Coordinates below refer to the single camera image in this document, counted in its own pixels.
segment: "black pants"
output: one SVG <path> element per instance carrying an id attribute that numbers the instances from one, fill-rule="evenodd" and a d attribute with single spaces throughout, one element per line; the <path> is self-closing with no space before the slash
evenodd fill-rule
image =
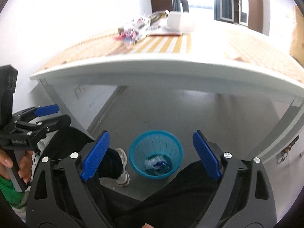
<path id="1" fill-rule="evenodd" d="M 79 152 L 91 141 L 74 128 L 63 129 L 52 138 L 41 158 L 65 158 L 74 151 Z M 119 154 L 108 149 L 99 165 L 98 176 L 95 175 L 86 183 L 101 213 L 117 228 L 141 228 L 145 223 L 155 228 L 189 228 L 207 208 L 218 186 L 218 182 L 209 178 L 198 161 L 187 166 L 166 187 L 146 200 L 133 200 L 136 205 L 131 209 L 118 211 L 114 208 L 114 202 L 120 200 L 121 194 L 101 186 L 98 177 L 116 179 L 121 175 L 122 169 Z M 81 219 L 74 207 L 69 208 L 68 212 Z"/>

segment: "gray floor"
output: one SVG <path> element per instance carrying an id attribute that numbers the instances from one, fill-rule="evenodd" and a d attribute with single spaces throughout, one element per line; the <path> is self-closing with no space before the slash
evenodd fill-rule
<path id="1" fill-rule="evenodd" d="M 195 130 L 200 129 L 223 151 L 242 158 L 272 130 L 287 107 L 264 98 L 127 87 L 111 105 L 93 137 L 107 130 L 111 136 L 110 147 L 121 147 L 128 152 L 133 140 L 141 133 L 151 129 L 169 131 L 183 145 L 184 159 L 179 168 L 182 170 L 199 159 L 192 145 Z M 268 170 L 276 174 L 272 164 Z M 150 180 L 139 176 L 129 164 L 127 171 L 131 178 L 129 187 L 118 188 L 110 179 L 101 182 L 120 193 L 143 200 L 176 175 L 164 180 Z"/>

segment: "silver screw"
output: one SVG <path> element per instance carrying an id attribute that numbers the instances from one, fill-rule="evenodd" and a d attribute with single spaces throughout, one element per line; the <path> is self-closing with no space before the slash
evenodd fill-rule
<path id="1" fill-rule="evenodd" d="M 70 155 L 70 157 L 72 158 L 72 159 L 76 159 L 76 158 L 78 158 L 78 156 L 79 156 L 79 154 L 78 153 L 71 153 L 71 155 Z"/>
<path id="2" fill-rule="evenodd" d="M 256 163 L 260 163 L 261 162 L 261 160 L 258 157 L 253 158 L 253 161 L 256 162 Z"/>
<path id="3" fill-rule="evenodd" d="M 47 161 L 49 161 L 49 157 L 43 157 L 41 160 L 42 163 L 46 163 Z"/>
<path id="4" fill-rule="evenodd" d="M 231 159 L 232 154 L 231 153 L 224 153 L 224 157 L 227 158 L 227 159 Z"/>

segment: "cabinet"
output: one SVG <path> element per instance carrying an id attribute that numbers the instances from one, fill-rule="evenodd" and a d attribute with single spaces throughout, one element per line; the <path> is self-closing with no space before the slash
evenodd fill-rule
<path id="1" fill-rule="evenodd" d="M 233 22 L 263 31 L 263 0 L 233 0 Z"/>

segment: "blue gripper pad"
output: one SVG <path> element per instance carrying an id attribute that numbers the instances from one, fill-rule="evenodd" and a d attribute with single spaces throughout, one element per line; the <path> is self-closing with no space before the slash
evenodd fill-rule
<path id="1" fill-rule="evenodd" d="M 192 141 L 209 177 L 220 179 L 222 174 L 218 159 L 201 136 L 200 131 L 194 132 Z"/>
<path id="2" fill-rule="evenodd" d="M 54 104 L 50 106 L 37 108 L 34 114 L 35 116 L 42 117 L 42 116 L 58 113 L 58 111 L 59 111 L 59 106 Z"/>
<path id="3" fill-rule="evenodd" d="M 82 162 L 82 172 L 80 178 L 86 182 L 89 178 L 92 178 L 103 159 L 105 152 L 110 145 L 110 135 L 108 132 L 97 139 L 92 150 L 89 152 L 88 156 Z"/>

